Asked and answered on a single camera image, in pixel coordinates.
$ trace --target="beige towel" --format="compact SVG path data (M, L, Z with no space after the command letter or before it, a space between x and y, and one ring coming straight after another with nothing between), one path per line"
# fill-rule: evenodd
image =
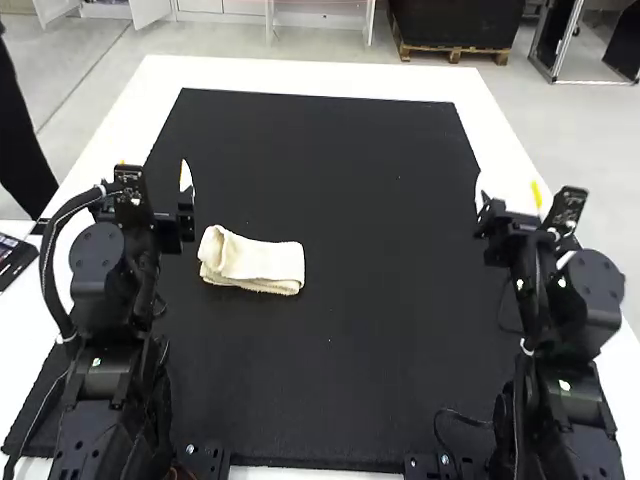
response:
M200 276L213 285L295 295L304 286L304 250L298 242L249 240L215 225L200 242Z

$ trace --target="rubber mat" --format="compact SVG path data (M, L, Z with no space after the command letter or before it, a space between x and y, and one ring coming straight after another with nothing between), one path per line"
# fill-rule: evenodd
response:
M145 165L175 206L191 166L197 238L221 224L296 240L296 297L214 287L197 242L165 256L176 445L219 439L236 464L400 471L436 447L444 406L490 419L517 338L497 328L506 272L472 239L478 165L455 106L183 90ZM516 319L512 295L503 317ZM15 448L66 368L56 349L5 441ZM28 453L51 455L59 411ZM458 455L486 458L490 431L442 423Z

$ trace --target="gray floor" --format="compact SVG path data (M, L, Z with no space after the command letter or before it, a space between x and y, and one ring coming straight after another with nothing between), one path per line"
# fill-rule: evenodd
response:
M127 21L67 18L42 32L34 17L3 16L5 40L56 176L63 179L147 54L234 56L338 62L399 63L384 15L374 45L357 32L287 28L271 47L250 25L158 23L135 31ZM640 256L634 254L640 175L640 87L549 86L526 55L533 28L520 29L509 65L463 57L477 67L551 189L584 186L591 200L581 241L606 252L627 274L625 312L640 334ZM607 79L594 41L584 31L572 44L563 78ZM446 65L441 56L413 63ZM43 82L47 72L47 82ZM0 218L25 218L0 189Z

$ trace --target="black pants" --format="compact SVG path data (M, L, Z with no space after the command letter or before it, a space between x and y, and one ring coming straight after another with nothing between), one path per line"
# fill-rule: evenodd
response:
M58 189L0 38L0 184L34 220Z

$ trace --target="robotic arm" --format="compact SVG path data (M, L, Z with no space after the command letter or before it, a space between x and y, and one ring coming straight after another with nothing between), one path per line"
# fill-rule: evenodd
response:
M564 187L544 222L487 202L476 236L485 263L508 268L524 339L498 396L494 480L623 479L616 425L593 359L618 331L624 276L573 231L587 192Z
M68 202L43 238L42 288L71 361L52 480L158 480L173 458L169 344L154 339L151 326L166 308L156 292L161 254L179 254L182 242L194 240L194 191L181 192L177 212L155 213L141 167L118 165L114 177ZM84 207L96 223L69 253L74 307L67 315L53 249Z

